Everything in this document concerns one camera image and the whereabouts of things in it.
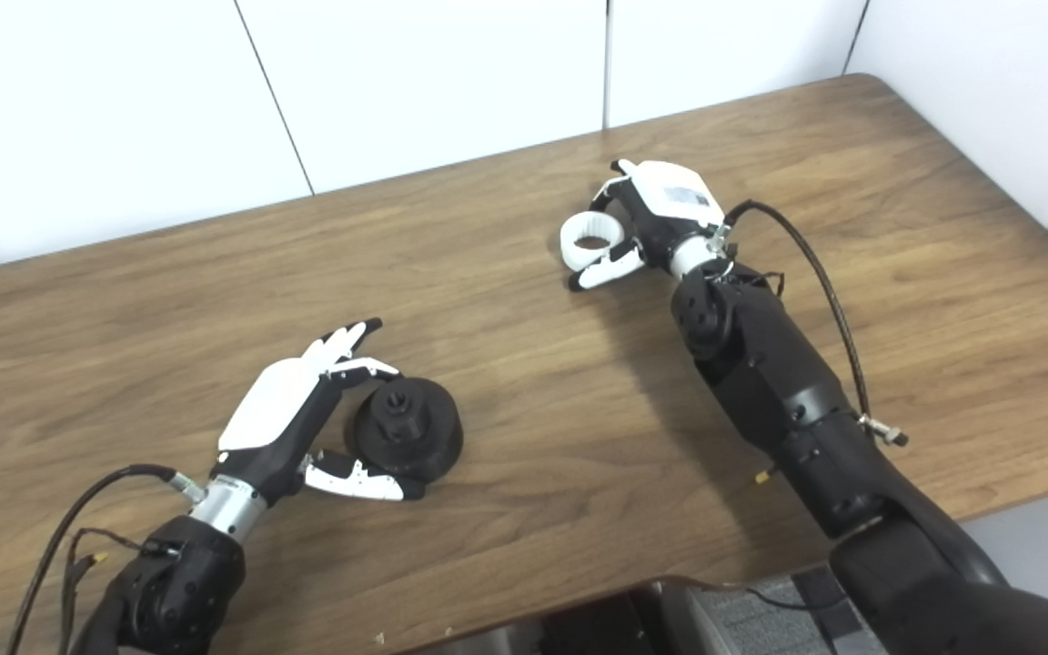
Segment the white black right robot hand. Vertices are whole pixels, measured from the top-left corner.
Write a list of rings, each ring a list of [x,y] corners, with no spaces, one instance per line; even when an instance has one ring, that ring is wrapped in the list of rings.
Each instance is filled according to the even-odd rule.
[[[683,279],[727,258],[732,228],[698,173],[654,160],[616,160],[611,169],[617,175],[559,232],[570,291],[594,289],[645,267]]]

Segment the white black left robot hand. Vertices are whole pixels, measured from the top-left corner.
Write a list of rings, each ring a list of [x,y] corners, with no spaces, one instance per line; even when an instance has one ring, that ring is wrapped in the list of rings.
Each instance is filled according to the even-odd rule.
[[[303,488],[365,500],[423,499],[423,482],[342,453],[309,452],[345,391],[373,378],[403,377],[386,362],[355,356],[363,340],[381,327],[378,316],[339,327],[299,356],[263,369],[217,439],[209,476],[240,481],[269,507]]]

